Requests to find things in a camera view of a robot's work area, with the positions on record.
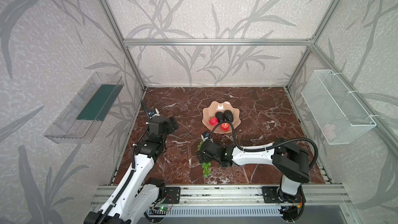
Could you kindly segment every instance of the wire basket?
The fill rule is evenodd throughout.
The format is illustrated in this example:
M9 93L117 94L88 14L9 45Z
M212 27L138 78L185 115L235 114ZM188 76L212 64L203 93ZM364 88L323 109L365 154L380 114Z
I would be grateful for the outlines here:
M329 144L349 144L376 126L330 69L314 70L301 94Z

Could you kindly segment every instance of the wallpaper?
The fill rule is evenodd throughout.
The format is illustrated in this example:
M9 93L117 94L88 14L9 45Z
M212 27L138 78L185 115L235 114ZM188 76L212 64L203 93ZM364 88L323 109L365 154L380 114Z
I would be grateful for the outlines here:
M107 0L124 38L311 38L331 0ZM286 85L304 47L131 46L147 85Z
M97 0L1 0L0 38L0 222L83 223L142 91ZM125 86L92 143L45 138L93 72Z
M310 55L290 93L309 135L319 148L333 183L343 183L362 223L392 224L398 218L398 160L374 130L350 144L329 145L301 91L315 69L326 69Z
M310 38L331 0L108 2L124 38Z
M398 0L344 0L317 45L398 138Z
M146 85L285 86L304 46L137 46Z

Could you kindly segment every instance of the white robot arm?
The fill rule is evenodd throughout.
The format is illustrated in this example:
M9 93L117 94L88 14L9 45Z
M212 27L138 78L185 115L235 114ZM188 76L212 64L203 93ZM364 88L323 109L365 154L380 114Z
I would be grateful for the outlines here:
M309 182L309 171L313 167L318 157L316 144L308 138L295 138L292 140L280 139L278 142L262 146L241 147L236 142L235 130L229 121L218 123L229 123L232 128L232 136L235 145L220 147L212 140L212 134L208 132L202 134L202 145L197 151L200 163L217 161L221 167L243 166L245 164L268 164L275 166L283 173L281 185L279 187L279 198L285 201L287 198L295 197L297 189L301 183ZM309 162L309 154L302 147L292 143L293 141L306 141L314 147L314 158Z
M99 212L90 212L84 224L135 224L148 206L165 197L166 186L163 180L150 178L137 194L145 177L166 149L168 134L178 129L173 117L159 115L157 109L148 111L145 102L141 102L148 122L145 133L148 139L141 141L144 134L131 150L131 165L116 190Z

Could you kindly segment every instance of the scalloped bowl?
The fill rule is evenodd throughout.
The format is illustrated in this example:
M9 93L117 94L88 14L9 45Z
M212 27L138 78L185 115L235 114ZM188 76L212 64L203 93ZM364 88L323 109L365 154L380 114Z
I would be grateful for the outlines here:
M216 116L216 112L225 112L225 110L230 110L232 112L232 115L234 116L234 121L232 122L232 125L234 128L236 128L240 124L240 119L239 119L239 109L233 108L231 106L231 103L226 101L223 103L218 103L217 101L213 101L209 107L203 108L203 119L202 123L210 130L212 131L214 126L209 124L209 120ZM229 127L228 130L224 131L220 127L217 127L214 133L219 133L219 134L224 134L224 133L230 133L232 132L231 127Z

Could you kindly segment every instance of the red apple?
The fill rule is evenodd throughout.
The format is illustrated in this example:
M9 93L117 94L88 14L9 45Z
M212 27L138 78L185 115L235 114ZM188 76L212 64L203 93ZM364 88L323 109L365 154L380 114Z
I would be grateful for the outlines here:
M216 117L212 117L209 120L209 124L211 124L212 126L215 126L216 124L218 124L218 119Z
M228 123L222 123L222 124L220 125L220 128L221 128L222 130L226 131L226 130L229 129L229 124L228 124Z

